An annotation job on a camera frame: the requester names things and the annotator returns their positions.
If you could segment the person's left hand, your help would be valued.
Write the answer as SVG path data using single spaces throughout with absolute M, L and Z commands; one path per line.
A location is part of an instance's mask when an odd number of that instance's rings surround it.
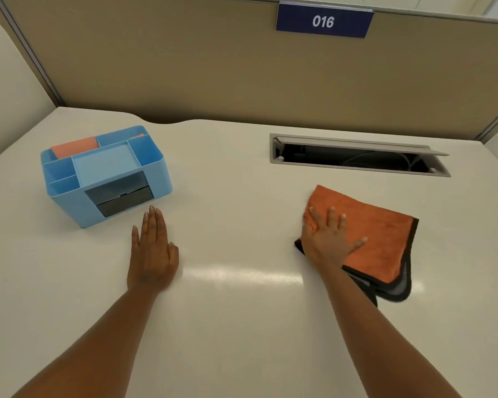
M 149 284 L 155 290 L 161 292 L 169 287 L 178 271 L 178 267 L 170 267 L 168 264 L 168 231 L 164 216 L 157 209 L 157 240 L 149 244 L 149 210 L 143 215 L 140 235 L 140 249 L 138 254 L 132 254 L 131 234 L 131 257 L 126 278 L 127 289 L 131 290 L 142 284 Z

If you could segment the person's right hand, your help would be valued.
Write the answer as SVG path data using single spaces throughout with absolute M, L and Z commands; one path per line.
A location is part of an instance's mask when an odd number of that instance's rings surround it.
M 314 207 L 308 208 L 310 218 L 315 228 L 304 219 L 300 237 L 303 251 L 315 270 L 324 275 L 341 268 L 347 257 L 347 217 L 337 215 L 337 233 L 331 234 L 327 227 L 327 214 L 324 217 Z

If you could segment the orange black-edged microfiber cloth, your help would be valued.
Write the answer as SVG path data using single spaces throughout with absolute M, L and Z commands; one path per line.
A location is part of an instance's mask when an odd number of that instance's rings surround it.
M 337 214 L 345 214 L 351 222 L 347 239 L 367 238 L 366 245 L 352 253 L 343 268 L 375 307 L 378 297 L 390 302 L 403 302 L 409 297 L 417 218 L 363 203 L 321 185 L 309 197 L 304 214 L 306 222 L 316 229 L 310 207 L 324 219 L 328 209 L 334 207 Z

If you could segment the person's right forearm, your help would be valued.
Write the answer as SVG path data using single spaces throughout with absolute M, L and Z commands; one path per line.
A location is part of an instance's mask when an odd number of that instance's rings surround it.
M 337 264 L 314 266 L 368 398 L 462 398 Z

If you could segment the person's left forearm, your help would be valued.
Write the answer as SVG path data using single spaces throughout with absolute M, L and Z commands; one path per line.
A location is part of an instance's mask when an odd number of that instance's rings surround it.
M 125 398 L 159 291 L 139 283 L 11 398 Z

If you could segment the grey translucent organizer drawer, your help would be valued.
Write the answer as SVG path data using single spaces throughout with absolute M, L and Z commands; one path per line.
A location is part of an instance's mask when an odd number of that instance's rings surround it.
M 153 200 L 153 193 L 150 187 L 146 186 L 98 204 L 96 207 L 104 217 L 109 218 L 151 200 Z
M 145 174 L 140 171 L 87 189 L 85 193 L 95 205 L 100 205 L 148 186 Z

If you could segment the blue plastic desk organizer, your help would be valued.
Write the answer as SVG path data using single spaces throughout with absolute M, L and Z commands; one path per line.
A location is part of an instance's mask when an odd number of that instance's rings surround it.
M 105 182 L 143 171 L 153 200 L 173 192 L 166 159 L 145 126 L 94 137 L 100 147 L 92 151 L 65 159 L 57 159 L 50 148 L 40 153 L 46 193 L 79 227 L 92 227 L 116 216 L 104 217 L 85 193 Z

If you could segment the orange folded cloth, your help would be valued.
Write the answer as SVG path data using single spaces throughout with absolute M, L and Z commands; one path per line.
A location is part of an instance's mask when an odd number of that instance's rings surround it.
M 99 143 L 95 137 L 87 137 L 52 146 L 50 150 L 57 159 L 65 159 L 70 156 L 95 150 L 99 147 Z

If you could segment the tan desk divider panel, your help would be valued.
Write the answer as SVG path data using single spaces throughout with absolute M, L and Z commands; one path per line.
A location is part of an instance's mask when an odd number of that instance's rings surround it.
M 464 140 L 498 117 L 497 19 L 382 11 L 352 39 L 278 32 L 267 0 L 4 2 L 70 108 Z

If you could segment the dark blue number sign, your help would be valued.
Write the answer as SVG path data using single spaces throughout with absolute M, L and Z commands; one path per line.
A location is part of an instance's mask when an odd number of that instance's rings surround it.
M 375 12 L 371 9 L 279 2 L 276 31 L 364 39 Z

